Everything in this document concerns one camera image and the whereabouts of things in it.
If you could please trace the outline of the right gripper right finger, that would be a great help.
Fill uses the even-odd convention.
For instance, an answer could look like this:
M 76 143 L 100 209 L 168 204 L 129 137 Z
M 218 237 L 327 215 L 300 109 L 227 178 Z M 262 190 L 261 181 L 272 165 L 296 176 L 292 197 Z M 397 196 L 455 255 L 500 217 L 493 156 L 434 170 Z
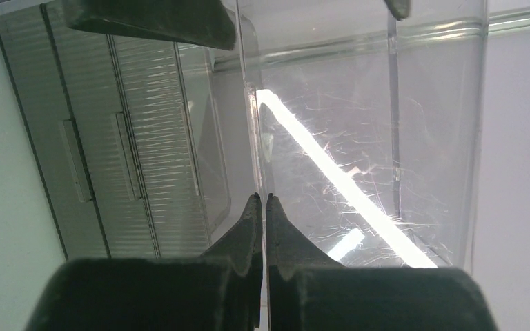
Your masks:
M 348 268 L 266 204 L 272 330 L 496 330 L 477 283 L 456 268 Z

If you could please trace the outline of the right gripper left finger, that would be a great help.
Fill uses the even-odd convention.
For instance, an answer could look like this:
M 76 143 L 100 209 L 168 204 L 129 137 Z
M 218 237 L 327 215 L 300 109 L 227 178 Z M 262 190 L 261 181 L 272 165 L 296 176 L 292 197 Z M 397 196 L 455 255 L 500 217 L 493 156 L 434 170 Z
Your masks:
M 75 259 L 50 278 L 27 330 L 254 330 L 260 325 L 262 202 L 198 257 Z

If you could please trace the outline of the clear plastic drawer cabinet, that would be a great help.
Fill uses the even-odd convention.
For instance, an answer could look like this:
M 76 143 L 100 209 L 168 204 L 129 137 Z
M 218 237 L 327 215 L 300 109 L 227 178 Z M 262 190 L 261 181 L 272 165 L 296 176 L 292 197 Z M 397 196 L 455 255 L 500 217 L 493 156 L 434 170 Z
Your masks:
M 473 264 L 485 1 L 225 1 L 218 50 L 0 9 L 0 47 L 63 256 L 188 257 L 277 196 L 351 267 Z

